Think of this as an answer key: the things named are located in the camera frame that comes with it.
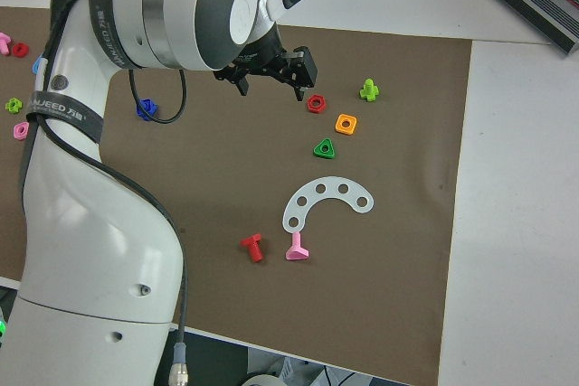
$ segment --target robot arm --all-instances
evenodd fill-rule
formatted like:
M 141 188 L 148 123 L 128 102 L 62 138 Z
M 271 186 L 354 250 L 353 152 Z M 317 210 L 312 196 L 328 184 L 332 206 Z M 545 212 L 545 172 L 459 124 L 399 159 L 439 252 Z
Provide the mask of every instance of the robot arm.
M 53 1 L 23 159 L 26 261 L 0 379 L 150 385 L 186 268 L 165 209 L 100 161 L 109 81 L 145 67 L 233 71 L 218 77 L 246 91 L 246 74 L 267 73 L 303 95 L 315 65 L 306 48 L 283 49 L 275 24 L 300 0 Z M 172 385 L 186 384 L 183 362 L 180 346 Z

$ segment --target pink toy piece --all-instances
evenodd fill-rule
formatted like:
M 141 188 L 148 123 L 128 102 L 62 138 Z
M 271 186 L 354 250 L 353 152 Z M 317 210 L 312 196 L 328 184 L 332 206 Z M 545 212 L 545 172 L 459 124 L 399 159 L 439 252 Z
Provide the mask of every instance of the pink toy piece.
M 8 49 L 8 44 L 12 41 L 5 33 L 0 32 L 0 53 L 4 56 L 8 56 L 10 54 L 10 49 Z
M 301 247 L 301 234 L 293 232 L 291 234 L 291 247 L 286 252 L 286 259 L 295 261 L 296 259 L 309 258 L 309 251 Z
M 28 136 L 27 122 L 21 122 L 20 124 L 16 124 L 14 126 L 14 139 L 25 140 L 27 136 Z

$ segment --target cable connector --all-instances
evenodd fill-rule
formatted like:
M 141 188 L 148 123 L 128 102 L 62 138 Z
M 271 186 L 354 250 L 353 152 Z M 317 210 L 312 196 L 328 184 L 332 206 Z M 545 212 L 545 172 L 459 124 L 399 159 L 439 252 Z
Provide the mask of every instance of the cable connector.
M 185 343 L 176 343 L 173 347 L 173 365 L 171 365 L 169 372 L 169 386 L 187 386 L 189 382 L 185 349 Z

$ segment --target orange square piece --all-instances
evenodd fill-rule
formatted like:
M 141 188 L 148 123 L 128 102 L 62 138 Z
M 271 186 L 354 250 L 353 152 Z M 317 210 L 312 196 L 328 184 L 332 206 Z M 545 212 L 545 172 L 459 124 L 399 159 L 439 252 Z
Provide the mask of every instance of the orange square piece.
M 356 129 L 356 122 L 356 117 L 342 113 L 337 117 L 336 131 L 345 135 L 353 135 L 354 130 Z

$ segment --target green triangle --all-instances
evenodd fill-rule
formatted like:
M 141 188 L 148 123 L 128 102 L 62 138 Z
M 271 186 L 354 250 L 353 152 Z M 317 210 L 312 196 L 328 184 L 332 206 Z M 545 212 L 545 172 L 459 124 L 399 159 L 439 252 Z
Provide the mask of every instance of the green triangle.
M 314 155 L 316 157 L 322 158 L 334 158 L 336 156 L 336 152 L 334 151 L 334 145 L 332 144 L 332 141 L 329 139 L 322 140 L 314 148 Z

